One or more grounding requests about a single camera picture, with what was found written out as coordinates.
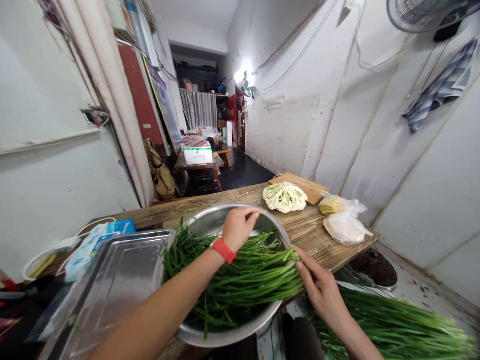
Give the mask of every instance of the ceiling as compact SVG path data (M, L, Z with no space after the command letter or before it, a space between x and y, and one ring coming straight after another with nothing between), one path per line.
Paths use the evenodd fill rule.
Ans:
M227 34L239 0L161 0L163 18Z

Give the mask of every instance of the wall fan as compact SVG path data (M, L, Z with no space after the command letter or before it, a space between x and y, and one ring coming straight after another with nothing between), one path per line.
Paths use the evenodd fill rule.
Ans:
M433 41L455 36L462 21L480 10L480 0L387 0L393 25L406 33L436 31Z

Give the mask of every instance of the white box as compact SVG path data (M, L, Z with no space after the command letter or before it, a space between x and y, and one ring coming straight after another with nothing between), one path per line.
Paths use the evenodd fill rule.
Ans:
M183 153L187 165L211 164L214 162L211 147L184 147Z

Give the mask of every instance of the tile floor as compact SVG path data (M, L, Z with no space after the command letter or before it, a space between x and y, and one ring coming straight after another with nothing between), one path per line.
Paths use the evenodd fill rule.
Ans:
M275 176L237 148L230 153L230 161L231 167L220 169L219 179L223 191L268 183Z
M220 182L224 191L268 182L274 174L235 148L231 153L231 168L221 169ZM479 309L463 300L450 289L436 283L421 271L406 263L382 244L375 246L392 263L398 274L393 295L412 301L422 309L456 320L459 328L480 339ZM303 316L303 304L295 300L279 311L271 321L257 332L260 360L285 359L282 335L282 315L288 311L294 318Z

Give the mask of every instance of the red wristband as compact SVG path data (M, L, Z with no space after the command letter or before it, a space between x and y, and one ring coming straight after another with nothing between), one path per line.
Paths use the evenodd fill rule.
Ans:
M217 237L210 247L215 249L228 264L231 264L237 257L237 254L230 250L230 248L224 243L221 236Z

